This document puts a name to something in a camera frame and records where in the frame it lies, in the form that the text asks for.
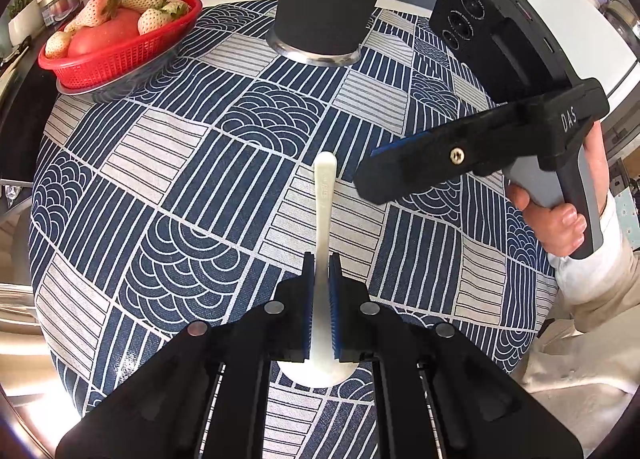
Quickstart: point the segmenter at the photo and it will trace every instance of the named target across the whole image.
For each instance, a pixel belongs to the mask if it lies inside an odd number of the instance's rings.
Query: succulent
[[[9,10],[9,19],[14,19],[18,16],[18,13],[20,13],[32,1],[33,0],[14,0],[14,2],[9,4],[7,8]]]

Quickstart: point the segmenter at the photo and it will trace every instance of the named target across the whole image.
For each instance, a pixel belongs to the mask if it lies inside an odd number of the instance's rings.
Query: clear plastic container
[[[49,26],[62,22],[70,13],[78,8],[80,0],[39,0],[44,23]]]

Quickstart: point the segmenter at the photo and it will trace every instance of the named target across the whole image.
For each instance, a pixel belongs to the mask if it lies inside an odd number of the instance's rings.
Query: white cabinet
[[[638,60],[587,0],[529,0],[581,78],[597,78],[614,110],[640,81]]]

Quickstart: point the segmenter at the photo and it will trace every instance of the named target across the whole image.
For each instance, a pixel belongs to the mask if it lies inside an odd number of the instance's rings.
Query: patterned tablecloth
[[[90,410],[193,319],[268,301],[314,245],[312,163],[338,160],[332,249],[408,320],[451,321],[507,371],[556,293],[502,176],[394,203],[351,184],[380,144],[494,104],[428,20],[376,9],[362,60],[315,68],[264,41],[276,1],[204,10],[181,56],[132,97],[61,96],[40,150],[30,259],[60,376]],[[265,457],[371,457],[368,366],[310,391],[273,365]]]

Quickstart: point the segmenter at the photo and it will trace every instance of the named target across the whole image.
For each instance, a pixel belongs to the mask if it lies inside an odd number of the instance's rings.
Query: tomato
[[[95,53],[139,36],[139,18],[140,13],[121,7],[117,15],[108,22],[96,27],[80,28],[71,39],[67,56],[71,58]]]

